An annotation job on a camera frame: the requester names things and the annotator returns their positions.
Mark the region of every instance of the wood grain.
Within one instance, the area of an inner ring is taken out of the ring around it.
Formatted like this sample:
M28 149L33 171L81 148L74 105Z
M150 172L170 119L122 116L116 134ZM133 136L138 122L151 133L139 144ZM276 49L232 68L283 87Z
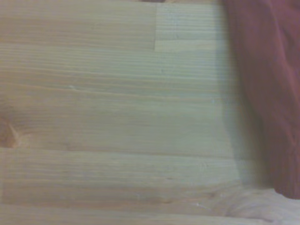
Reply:
M0 224L297 225L225 22L215 0L0 0Z
M61 210L0 205L0 222L6 225L271 225L257 219L124 213L98 210Z

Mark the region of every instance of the red fabric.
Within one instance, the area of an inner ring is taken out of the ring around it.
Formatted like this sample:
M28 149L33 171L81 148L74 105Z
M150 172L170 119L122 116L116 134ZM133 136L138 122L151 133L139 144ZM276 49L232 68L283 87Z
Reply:
M300 0L223 0L276 192L300 199Z

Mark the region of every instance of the wooden panel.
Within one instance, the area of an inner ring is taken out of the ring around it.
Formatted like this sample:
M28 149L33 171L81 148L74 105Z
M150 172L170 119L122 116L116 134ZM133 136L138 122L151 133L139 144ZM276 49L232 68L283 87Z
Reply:
M0 51L0 111L21 147L237 158L260 150L237 77L228 66L220 73L212 52Z
M182 188L241 182L241 176L256 183L262 172L253 161L42 149L10 150L5 163L5 203L68 207L165 203Z
M215 52L227 47L223 9L218 4L159 4L156 29L159 52Z
M99 225L99 223L103 225L270 225L258 219L41 209L6 205L0 205L0 223L5 225Z
M2 0L0 4L3 44L137 50L154 46L155 5L102 0L85 4L71 0Z

